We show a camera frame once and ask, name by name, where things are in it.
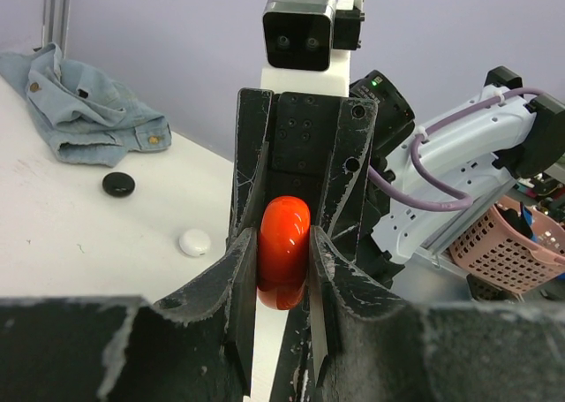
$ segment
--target cable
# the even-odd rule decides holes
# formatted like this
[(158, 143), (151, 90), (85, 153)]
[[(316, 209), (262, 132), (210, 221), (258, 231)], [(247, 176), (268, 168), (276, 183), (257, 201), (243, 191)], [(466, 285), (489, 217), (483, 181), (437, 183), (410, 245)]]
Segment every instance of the cable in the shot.
[[(529, 87), (515, 88), (513, 90), (509, 90), (504, 94), (496, 95), (482, 102), (472, 104), (471, 106), (465, 109), (459, 110), (458, 112), (443, 118), (441, 121), (438, 121), (435, 124), (431, 125), (429, 128), (427, 128), (426, 133), (428, 136), (430, 136), (434, 133), (437, 133), (440, 129), (453, 124), (459, 119), (467, 117), (471, 113), (475, 113), (479, 110), (489, 108), (494, 104), (504, 102), (505, 100), (508, 100), (517, 95), (542, 95), (542, 94), (543, 94), (542, 91), (536, 88), (529, 88)], [(425, 179), (428, 183), (430, 183), (432, 186), (436, 187), (438, 190), (442, 191), (443, 193), (455, 197), (457, 199), (456, 201), (435, 202), (435, 201), (421, 201), (418, 199), (414, 199), (408, 194), (402, 193), (400, 190), (396, 190), (394, 187), (392, 187), (387, 182), (387, 180), (384, 179), (379, 174), (379, 172), (377, 172), (372, 167), (369, 167), (369, 179), (371, 179), (371, 181), (377, 187), (379, 187), (384, 194), (411, 208), (427, 210), (429, 212), (455, 212), (458, 210), (467, 209), (473, 203), (472, 197), (467, 193), (461, 192), (439, 181), (429, 171), (427, 171), (426, 168), (424, 168), (424, 165), (420, 162), (418, 149), (420, 144), (424, 141), (424, 138), (425, 137), (423, 134), (421, 133), (416, 134), (414, 140), (411, 143), (410, 153), (411, 153), (412, 163), (414, 164), (414, 168), (420, 174), (420, 176), (423, 179)]]

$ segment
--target camera lens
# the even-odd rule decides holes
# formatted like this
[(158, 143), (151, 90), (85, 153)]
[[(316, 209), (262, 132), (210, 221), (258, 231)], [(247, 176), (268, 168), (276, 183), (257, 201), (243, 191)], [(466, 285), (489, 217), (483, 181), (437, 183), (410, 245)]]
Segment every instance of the camera lens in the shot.
[(287, 49), (290, 46), (290, 40), (284, 35), (279, 35), (276, 39), (276, 47), (279, 49)]
[(306, 48), (310, 51), (315, 51), (320, 46), (320, 43), (315, 38), (310, 37), (306, 40)]

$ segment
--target white round object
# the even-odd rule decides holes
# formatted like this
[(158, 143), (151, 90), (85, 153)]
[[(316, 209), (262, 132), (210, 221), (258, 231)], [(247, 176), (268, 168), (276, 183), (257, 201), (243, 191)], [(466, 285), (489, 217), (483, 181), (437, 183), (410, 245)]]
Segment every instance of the white round object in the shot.
[(183, 252), (196, 258), (208, 253), (212, 240), (203, 230), (190, 229), (180, 236), (178, 244)]

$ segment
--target laundry basket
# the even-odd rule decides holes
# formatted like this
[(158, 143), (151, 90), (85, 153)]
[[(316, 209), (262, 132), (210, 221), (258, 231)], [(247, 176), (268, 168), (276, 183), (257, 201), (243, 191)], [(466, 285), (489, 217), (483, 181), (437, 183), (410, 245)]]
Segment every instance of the laundry basket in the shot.
[[(509, 197), (501, 209), (520, 204)], [(534, 242), (515, 231), (492, 206), (449, 247), (455, 264), (488, 283), (521, 294), (565, 272), (565, 231), (549, 216), (532, 211)]]

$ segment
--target red object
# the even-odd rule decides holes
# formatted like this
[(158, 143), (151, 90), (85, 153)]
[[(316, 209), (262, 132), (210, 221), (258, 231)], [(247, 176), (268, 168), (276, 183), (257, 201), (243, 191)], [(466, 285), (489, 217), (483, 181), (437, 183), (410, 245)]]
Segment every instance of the red object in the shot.
[(308, 270), (310, 209), (298, 197), (281, 196), (265, 209), (259, 233), (259, 299), (273, 309), (298, 305)]

